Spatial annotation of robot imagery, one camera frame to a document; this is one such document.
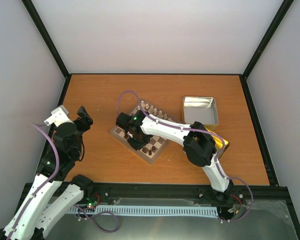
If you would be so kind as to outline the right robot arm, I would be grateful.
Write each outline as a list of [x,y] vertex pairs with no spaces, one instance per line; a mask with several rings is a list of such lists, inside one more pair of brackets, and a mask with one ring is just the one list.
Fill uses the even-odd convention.
[[154,137],[179,144],[189,162],[203,169],[211,188],[216,191],[216,200],[224,203],[229,199],[233,181],[221,167],[214,134],[207,131],[202,123],[172,122],[138,110],[134,115],[121,112],[115,125],[123,130],[123,137],[135,151],[147,148],[146,153],[153,152],[149,144]]

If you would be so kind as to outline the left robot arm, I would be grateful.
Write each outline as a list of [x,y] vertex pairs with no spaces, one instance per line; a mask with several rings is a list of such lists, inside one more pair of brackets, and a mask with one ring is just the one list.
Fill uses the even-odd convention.
[[80,106],[77,115],[77,119],[70,120],[69,112],[60,105],[44,121],[47,126],[55,125],[55,132],[52,137],[43,133],[50,145],[21,206],[8,225],[0,229],[0,240],[44,240],[73,205],[93,198],[93,181],[79,174],[53,203],[49,203],[85,154],[83,133],[91,128],[93,119],[84,106]]

